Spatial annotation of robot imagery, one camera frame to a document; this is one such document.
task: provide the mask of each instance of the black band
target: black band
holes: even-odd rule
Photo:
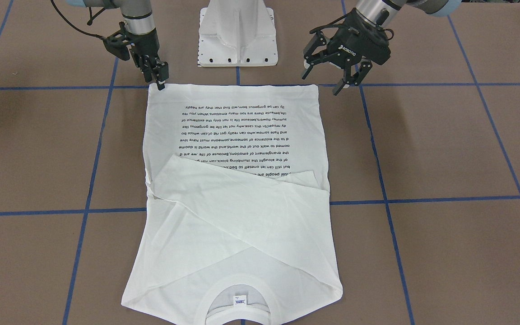
[[[390,0],[382,0],[382,2],[384,2],[385,4],[388,4],[391,8],[393,8],[395,10],[400,10],[400,8],[402,8]]]
[[[149,12],[149,13],[143,15],[143,16],[134,16],[134,17],[132,17],[132,16],[126,16],[124,14],[122,14],[122,16],[124,16],[124,18],[128,18],[128,19],[144,19],[144,18],[150,17],[151,16],[151,12]]]

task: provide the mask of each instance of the white fabric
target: white fabric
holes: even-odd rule
[[[278,325],[341,298],[317,100],[316,86],[150,87],[147,220],[122,305],[177,325]],[[185,107],[246,102],[285,107],[291,173],[262,177],[254,175],[262,168],[243,172],[177,156]],[[233,305],[240,295],[246,303]]]
[[[122,305],[178,325],[227,318],[272,325],[340,299],[329,193],[307,176],[274,180],[173,156],[150,185]],[[206,322],[217,295],[237,284],[258,290],[269,314],[248,305]]]

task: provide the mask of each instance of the shirt tag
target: shirt tag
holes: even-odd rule
[[[246,295],[243,296],[234,296],[234,305],[235,306],[246,306]]]

